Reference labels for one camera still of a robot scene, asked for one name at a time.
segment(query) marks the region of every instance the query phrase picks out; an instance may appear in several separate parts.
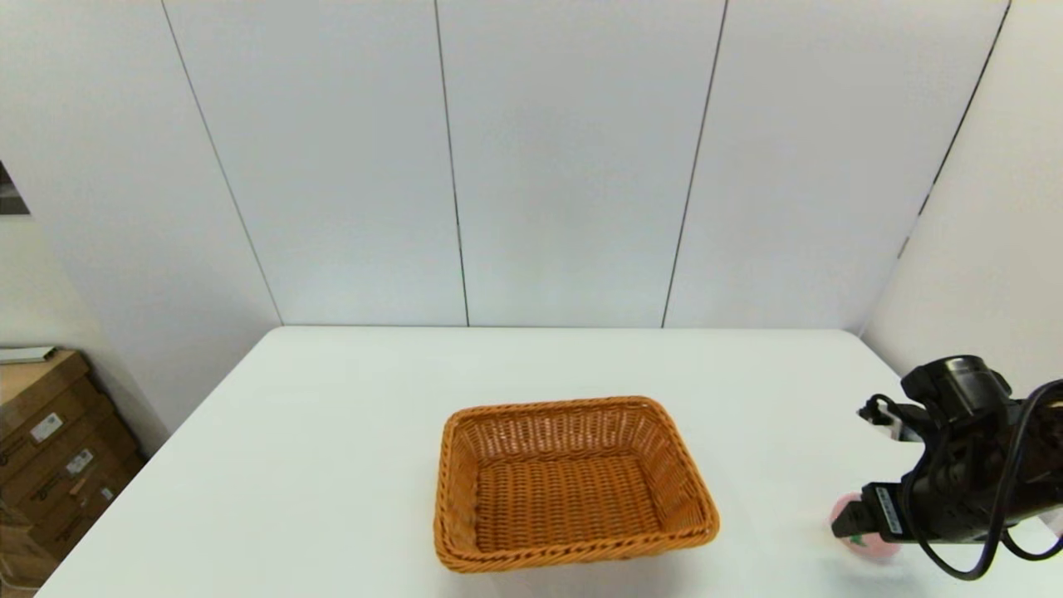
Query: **box stack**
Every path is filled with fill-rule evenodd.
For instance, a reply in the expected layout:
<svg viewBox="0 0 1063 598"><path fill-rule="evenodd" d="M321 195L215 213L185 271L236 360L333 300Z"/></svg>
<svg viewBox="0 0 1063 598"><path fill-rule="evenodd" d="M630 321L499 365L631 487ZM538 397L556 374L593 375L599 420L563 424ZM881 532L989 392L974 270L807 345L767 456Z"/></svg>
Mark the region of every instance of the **box stack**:
<svg viewBox="0 0 1063 598"><path fill-rule="evenodd" d="M0 574L39 585L144 465L77 352L0 366Z"/></svg>

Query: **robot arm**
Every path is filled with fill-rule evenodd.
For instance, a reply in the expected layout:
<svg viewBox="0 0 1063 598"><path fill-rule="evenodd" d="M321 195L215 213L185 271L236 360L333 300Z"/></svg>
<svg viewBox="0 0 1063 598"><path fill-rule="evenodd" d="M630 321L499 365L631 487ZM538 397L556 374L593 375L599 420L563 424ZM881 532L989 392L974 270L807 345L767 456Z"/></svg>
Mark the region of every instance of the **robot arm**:
<svg viewBox="0 0 1063 598"><path fill-rule="evenodd" d="M864 486L861 500L831 525L834 536L878 533L885 542L917 543L942 569L964 580L985 574L1001 541L1027 560L1063 550L1061 539L1047 552L1031 554L1007 531L1063 506L1063 380L1014 400L999 374L979 358L960 356L915 369L901 387L923 408L875 395L858 413L875 425L898 420L902 438L922 439L923 458L899 483ZM957 570L932 543L982 543L982 557L969 571Z"/></svg>

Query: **wicker basket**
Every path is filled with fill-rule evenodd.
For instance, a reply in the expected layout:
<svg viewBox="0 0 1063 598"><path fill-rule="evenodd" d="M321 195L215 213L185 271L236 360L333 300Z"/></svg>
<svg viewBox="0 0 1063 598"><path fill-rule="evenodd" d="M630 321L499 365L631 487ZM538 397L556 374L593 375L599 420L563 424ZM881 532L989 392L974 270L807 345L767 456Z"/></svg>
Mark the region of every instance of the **wicker basket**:
<svg viewBox="0 0 1063 598"><path fill-rule="evenodd" d="M467 409L443 430L436 553L455 571L657 554L719 528L675 424L645 397Z"/></svg>

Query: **pink ball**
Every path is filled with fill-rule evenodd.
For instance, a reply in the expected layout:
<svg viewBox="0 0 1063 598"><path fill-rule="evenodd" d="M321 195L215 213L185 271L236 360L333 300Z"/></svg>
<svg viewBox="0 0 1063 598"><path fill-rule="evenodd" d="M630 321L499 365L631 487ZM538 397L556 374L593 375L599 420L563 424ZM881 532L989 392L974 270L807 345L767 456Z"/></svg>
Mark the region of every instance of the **pink ball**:
<svg viewBox="0 0 1063 598"><path fill-rule="evenodd" d="M845 509L846 505L858 500L860 500L860 495L857 493L849 493L840 498L834 505L834 508L830 511L830 523L833 523L834 519L841 515L842 510ZM860 554L861 557L867 557L870 559L889 559L900 550L899 544L890 544L882 540L882 536L877 533L853 535L849 537L840 537L838 540L847 546L849 550Z"/></svg>

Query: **white table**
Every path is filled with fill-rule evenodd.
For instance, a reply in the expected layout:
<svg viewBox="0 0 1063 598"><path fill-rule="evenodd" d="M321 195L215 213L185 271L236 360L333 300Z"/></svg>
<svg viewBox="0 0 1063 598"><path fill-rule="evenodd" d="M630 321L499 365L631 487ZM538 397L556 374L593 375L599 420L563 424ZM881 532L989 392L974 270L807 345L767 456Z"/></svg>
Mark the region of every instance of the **white table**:
<svg viewBox="0 0 1063 598"><path fill-rule="evenodd" d="M922 450L856 410L897 377L838 331L285 328L148 464L38 598L1059 596L1060 563L1003 549L979 582L917 547L850 554L826 517ZM710 545L462 576L432 518L446 417L477 405L642 394L672 414L723 522ZM1020 541L1052 542L1040 523ZM962 565L977 549L949 547Z"/></svg>

